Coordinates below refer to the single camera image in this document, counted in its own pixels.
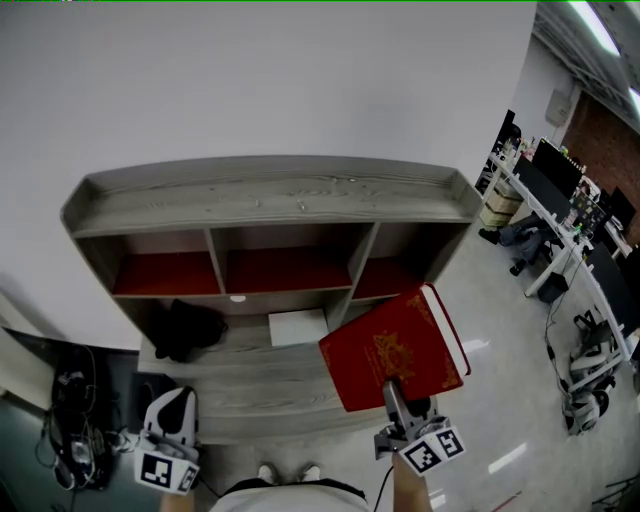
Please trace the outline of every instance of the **white wall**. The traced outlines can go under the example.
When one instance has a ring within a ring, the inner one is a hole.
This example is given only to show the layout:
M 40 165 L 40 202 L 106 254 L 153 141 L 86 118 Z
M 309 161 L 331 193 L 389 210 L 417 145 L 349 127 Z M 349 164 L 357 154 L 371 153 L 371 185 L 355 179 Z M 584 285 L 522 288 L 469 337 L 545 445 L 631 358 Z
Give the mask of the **white wall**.
M 570 97 L 571 112 L 567 122 L 556 127 L 545 119 L 545 112 L 554 89 Z M 555 144 L 562 143 L 580 97 L 580 88 L 569 72 L 558 64 L 533 37 L 529 43 L 522 74 L 509 107 L 516 113 L 514 123 L 526 139 L 545 137 Z
M 90 172 L 297 153 L 444 164 L 474 181 L 513 96 L 534 11 L 3 7 L 0 288 L 71 341 L 138 346 L 58 219 Z

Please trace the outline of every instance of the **white floor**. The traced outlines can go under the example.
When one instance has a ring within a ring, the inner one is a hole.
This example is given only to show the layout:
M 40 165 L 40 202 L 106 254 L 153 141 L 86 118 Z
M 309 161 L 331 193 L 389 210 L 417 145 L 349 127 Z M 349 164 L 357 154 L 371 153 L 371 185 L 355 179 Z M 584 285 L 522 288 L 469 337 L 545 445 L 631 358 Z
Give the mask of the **white floor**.
M 476 231 L 437 283 L 461 340 L 475 350 L 468 353 L 472 374 L 464 387 L 439 396 L 440 411 L 458 427 L 468 453 L 430 474 L 432 505 L 437 512 L 490 512 L 517 495 L 501 510 L 588 511 L 607 483 L 636 474 L 640 466 L 640 417 L 631 371 L 625 365 L 618 372 L 610 408 L 595 430 L 569 437 L 543 340 L 548 306 L 523 294 L 540 269 L 512 277 L 508 269 L 514 255 Z M 567 275 L 573 275 L 572 267 Z M 590 305 L 579 273 L 550 330 L 561 372 L 579 339 L 573 317 Z M 313 461 L 325 476 L 364 490 L 373 508 L 390 463 L 374 459 L 375 431 L 210 447 L 208 478 L 221 492 L 253 477 L 262 461 L 273 462 L 287 478 Z M 212 504 L 206 490 L 198 496 L 199 508 L 206 510 Z M 391 510 L 391 496 L 387 485 L 379 510 Z

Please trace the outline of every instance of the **white box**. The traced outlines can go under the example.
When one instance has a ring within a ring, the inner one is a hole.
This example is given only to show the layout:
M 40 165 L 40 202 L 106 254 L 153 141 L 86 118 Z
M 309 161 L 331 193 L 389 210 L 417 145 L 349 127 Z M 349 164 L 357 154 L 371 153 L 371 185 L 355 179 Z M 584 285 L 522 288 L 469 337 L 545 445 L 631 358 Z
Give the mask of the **white box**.
M 269 330 L 274 347 L 317 343 L 329 334 L 322 309 L 273 313 L 269 315 Z

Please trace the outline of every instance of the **black electronic device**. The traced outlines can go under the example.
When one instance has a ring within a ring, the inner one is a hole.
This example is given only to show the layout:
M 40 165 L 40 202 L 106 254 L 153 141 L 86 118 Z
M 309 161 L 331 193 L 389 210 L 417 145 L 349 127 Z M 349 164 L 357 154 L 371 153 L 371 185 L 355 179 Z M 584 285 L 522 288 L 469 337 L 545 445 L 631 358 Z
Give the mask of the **black electronic device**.
M 498 133 L 497 142 L 504 143 L 507 138 L 511 136 L 513 119 L 516 116 L 516 113 L 513 110 L 507 110 L 507 115 L 504 116 L 504 121 L 502 121 L 502 127 L 500 128 L 500 132 Z
M 513 174 L 518 177 L 522 184 L 527 187 L 529 192 L 538 200 L 540 204 L 550 214 L 556 214 L 556 221 L 562 222 L 569 215 L 571 203 L 561 192 L 558 187 L 545 176 L 540 169 L 533 165 L 529 160 L 520 157 L 518 163 L 513 168 Z
M 633 220 L 636 209 L 618 187 L 611 194 L 609 202 L 611 204 L 611 213 L 620 221 L 622 229 L 626 229 Z
M 620 270 L 603 244 L 594 245 L 587 265 L 593 265 L 591 274 L 607 298 L 616 322 L 623 326 L 622 336 L 629 336 L 640 326 L 640 308 L 632 290 L 634 280 Z
M 580 183 L 582 171 L 549 142 L 540 139 L 532 160 L 542 174 L 558 187 L 564 197 L 570 199 Z

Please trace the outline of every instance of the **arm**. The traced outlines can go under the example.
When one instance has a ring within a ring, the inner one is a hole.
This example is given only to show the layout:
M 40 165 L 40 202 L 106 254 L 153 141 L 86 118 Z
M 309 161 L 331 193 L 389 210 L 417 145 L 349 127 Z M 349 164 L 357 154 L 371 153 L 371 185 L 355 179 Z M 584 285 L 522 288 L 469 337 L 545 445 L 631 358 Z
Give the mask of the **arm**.
M 393 454 L 393 511 L 433 512 L 427 481 L 416 475 L 397 453 Z
M 160 512 L 194 512 L 195 498 L 193 491 L 186 496 L 178 494 L 163 494 Z

